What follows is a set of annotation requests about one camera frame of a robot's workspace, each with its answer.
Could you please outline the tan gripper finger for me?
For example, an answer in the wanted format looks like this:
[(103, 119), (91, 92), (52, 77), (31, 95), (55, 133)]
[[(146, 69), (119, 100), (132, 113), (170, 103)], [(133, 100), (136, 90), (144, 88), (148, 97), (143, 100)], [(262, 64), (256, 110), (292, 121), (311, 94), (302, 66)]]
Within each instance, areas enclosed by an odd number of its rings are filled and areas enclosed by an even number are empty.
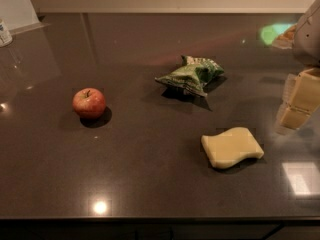
[(281, 127), (296, 130), (306, 123), (309, 118), (309, 114), (299, 110), (291, 110), (286, 104), (281, 104), (276, 116), (276, 122)]
[(298, 75), (289, 74), (283, 101), (301, 112), (314, 112), (320, 106), (320, 69), (305, 68)]

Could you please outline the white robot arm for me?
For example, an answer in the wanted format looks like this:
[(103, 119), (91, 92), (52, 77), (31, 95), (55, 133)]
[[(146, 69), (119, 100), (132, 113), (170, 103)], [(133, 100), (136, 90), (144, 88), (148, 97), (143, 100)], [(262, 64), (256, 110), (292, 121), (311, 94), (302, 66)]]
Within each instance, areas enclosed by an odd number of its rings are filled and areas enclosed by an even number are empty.
[(284, 85), (275, 129), (282, 135), (298, 130), (320, 106), (320, 0), (315, 0), (298, 20), (293, 36), (293, 56), (303, 64)]

